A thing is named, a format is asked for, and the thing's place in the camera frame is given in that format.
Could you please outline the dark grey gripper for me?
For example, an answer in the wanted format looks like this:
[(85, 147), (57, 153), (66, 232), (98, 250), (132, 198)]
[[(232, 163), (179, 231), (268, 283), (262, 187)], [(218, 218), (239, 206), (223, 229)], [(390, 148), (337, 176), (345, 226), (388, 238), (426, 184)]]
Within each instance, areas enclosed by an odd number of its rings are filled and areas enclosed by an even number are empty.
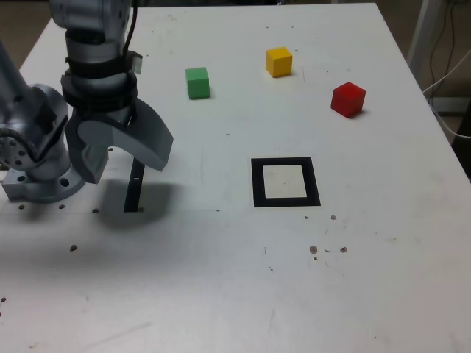
[(73, 167), (91, 184), (102, 178), (110, 147), (119, 147), (142, 164), (162, 171), (174, 141), (162, 118), (140, 99), (133, 106), (108, 112), (75, 107), (65, 135)]

